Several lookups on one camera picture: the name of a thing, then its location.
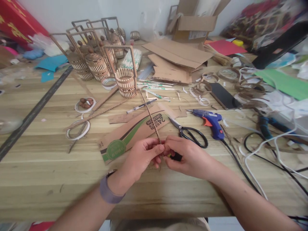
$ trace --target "black phone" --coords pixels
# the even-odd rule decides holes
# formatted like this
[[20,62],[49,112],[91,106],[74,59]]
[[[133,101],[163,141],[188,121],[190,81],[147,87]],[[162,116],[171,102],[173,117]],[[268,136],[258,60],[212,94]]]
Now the black phone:
[[212,86],[211,95],[219,102],[225,110],[232,110],[243,107],[223,86],[219,83],[210,83]]

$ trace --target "teal paper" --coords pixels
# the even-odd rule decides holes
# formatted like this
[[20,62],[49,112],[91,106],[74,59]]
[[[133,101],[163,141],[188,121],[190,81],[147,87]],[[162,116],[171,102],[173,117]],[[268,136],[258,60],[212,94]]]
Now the teal paper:
[[40,61],[35,68],[43,68],[55,72],[57,67],[68,62],[65,55],[47,57]]
[[54,79],[54,72],[48,71],[42,73],[41,82],[48,82]]

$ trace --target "wristband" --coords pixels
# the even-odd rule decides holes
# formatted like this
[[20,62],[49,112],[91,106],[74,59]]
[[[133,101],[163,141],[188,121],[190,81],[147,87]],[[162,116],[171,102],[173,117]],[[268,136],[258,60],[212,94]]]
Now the wristband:
[[104,199],[104,201],[106,201],[109,204],[118,204],[125,196],[125,194],[123,196],[115,195],[108,187],[107,179],[115,172],[116,170],[112,170],[106,176],[104,176],[100,182],[100,187],[99,187],[101,197]]

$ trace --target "blue glue gun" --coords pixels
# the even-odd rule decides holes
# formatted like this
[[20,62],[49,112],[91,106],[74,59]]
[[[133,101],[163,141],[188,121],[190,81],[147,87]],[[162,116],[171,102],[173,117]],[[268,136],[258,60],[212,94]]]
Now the blue glue gun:
[[204,126],[209,126],[212,130],[212,137],[215,140],[223,140],[225,138],[225,135],[221,129],[221,126],[219,125],[218,121],[222,120],[222,117],[218,113],[212,113],[209,111],[204,110],[187,110],[193,113],[194,116],[200,117],[204,120]]

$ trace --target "green paper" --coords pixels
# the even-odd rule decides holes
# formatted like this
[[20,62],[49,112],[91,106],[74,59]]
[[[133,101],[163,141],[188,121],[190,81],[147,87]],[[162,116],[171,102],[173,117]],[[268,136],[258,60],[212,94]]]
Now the green paper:
[[272,79],[276,83],[276,88],[287,95],[293,96],[297,100],[308,98],[308,82],[302,81],[299,78],[292,77],[276,69],[265,69],[256,72],[255,75],[263,78],[272,87],[275,87]]

